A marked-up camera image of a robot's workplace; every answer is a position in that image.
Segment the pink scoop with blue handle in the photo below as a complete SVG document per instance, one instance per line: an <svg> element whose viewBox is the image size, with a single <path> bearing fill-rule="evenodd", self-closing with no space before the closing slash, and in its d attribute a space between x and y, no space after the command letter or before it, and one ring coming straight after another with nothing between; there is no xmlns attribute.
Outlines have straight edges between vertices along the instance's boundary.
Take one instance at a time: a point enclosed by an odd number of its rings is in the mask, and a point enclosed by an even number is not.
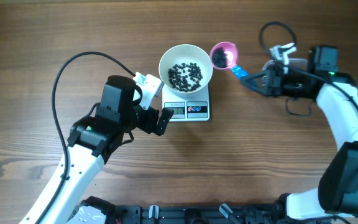
<svg viewBox="0 0 358 224"><path fill-rule="evenodd" d="M213 51L216 48L222 47L226 53L227 57L227 67L226 68L216 68L214 65L213 67L218 70L230 70L239 80L240 77L249 75L241 66L237 64L238 59L238 51L237 47L232 42L220 42L216 44L210 51L209 57L212 61Z"/></svg>

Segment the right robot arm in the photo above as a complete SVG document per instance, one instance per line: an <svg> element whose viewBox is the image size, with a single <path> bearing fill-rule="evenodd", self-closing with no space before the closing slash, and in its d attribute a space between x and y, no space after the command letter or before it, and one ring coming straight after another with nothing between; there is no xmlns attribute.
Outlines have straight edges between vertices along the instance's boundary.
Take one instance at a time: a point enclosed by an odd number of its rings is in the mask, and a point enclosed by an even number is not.
<svg viewBox="0 0 358 224"><path fill-rule="evenodd" d="M272 49L273 61L254 75L239 72L240 83L263 96L313 100L324 113L337 154L318 187L281 196L283 218L317 221L340 216L358 217L358 88L352 77L337 68L338 49L313 47L306 70L290 63L290 45Z"/></svg>

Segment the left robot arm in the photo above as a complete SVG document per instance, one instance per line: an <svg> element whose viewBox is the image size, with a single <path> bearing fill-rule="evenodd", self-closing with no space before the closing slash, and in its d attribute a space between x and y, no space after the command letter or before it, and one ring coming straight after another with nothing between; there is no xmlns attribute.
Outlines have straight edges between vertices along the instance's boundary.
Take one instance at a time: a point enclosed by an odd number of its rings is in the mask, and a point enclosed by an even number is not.
<svg viewBox="0 0 358 224"><path fill-rule="evenodd" d="M125 134L138 128L161 136L173 112L156 110L150 104L162 87L163 81L153 75L110 76L101 101L71 127L58 167L21 222L69 222L91 181L111 154L126 144Z"/></svg>

